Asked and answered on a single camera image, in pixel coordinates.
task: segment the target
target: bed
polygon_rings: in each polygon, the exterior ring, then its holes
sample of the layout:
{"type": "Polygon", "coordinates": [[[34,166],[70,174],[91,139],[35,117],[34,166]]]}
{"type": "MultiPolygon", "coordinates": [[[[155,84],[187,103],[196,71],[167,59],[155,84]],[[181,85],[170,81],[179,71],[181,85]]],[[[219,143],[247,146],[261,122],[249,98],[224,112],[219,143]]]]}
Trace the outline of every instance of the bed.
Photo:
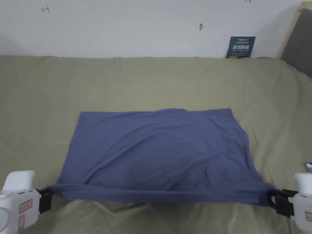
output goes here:
{"type": "MultiPolygon", "coordinates": [[[[81,111],[231,108],[248,134],[263,179],[297,190],[294,174],[305,172],[303,163],[312,161],[312,53],[311,47],[302,49],[311,41],[311,27],[298,38],[298,27],[312,12],[303,4],[281,60],[1,56],[0,183],[11,171],[34,170],[35,188],[55,184],[81,111]],[[292,50],[293,43],[301,43],[301,49],[292,50]]],[[[23,232],[300,233],[273,209],[245,204],[144,205],[60,197],[23,232]]]]}

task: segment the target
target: blue t-shirt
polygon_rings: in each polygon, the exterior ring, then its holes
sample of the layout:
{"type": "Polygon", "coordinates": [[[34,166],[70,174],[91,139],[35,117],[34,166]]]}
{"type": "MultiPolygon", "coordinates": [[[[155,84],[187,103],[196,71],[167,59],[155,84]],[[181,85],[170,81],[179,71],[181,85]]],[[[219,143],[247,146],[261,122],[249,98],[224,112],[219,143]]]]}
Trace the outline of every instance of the blue t-shirt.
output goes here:
{"type": "Polygon", "coordinates": [[[82,112],[56,185],[68,198],[268,206],[231,109],[82,112]]]}

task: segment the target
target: gray headboard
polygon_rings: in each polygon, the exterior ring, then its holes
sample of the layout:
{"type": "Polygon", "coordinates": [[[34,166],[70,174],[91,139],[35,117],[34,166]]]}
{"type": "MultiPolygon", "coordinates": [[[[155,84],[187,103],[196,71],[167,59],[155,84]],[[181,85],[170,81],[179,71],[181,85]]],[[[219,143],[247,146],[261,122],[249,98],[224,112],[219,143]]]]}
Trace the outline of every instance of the gray headboard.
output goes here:
{"type": "Polygon", "coordinates": [[[312,77],[312,10],[302,10],[281,60],[312,77]]]}

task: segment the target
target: wall mark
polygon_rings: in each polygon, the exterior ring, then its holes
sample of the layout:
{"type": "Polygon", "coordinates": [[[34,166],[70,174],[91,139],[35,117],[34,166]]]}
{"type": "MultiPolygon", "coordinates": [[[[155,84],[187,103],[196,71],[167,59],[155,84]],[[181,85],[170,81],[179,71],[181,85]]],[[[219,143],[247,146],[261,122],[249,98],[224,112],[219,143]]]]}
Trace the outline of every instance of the wall mark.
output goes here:
{"type": "Polygon", "coordinates": [[[46,9],[41,9],[43,12],[45,12],[45,10],[48,10],[48,12],[50,13],[50,10],[49,10],[49,8],[48,8],[48,5],[46,6],[46,9]]]}

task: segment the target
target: red label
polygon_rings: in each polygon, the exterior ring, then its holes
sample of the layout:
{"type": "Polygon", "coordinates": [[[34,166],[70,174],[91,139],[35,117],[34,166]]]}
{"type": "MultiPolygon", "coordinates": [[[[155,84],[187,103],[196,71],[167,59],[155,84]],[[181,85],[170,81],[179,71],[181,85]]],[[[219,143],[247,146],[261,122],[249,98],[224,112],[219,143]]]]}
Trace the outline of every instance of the red label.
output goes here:
{"type": "Polygon", "coordinates": [[[25,227],[25,215],[22,215],[18,221],[18,230],[21,231],[25,227]]]}
{"type": "Polygon", "coordinates": [[[23,213],[24,211],[30,209],[31,207],[32,207],[32,199],[28,200],[27,202],[20,204],[19,213],[23,213]]]}
{"type": "Polygon", "coordinates": [[[307,221],[312,222],[312,213],[306,211],[306,212],[305,212],[305,219],[306,219],[307,221]]]}

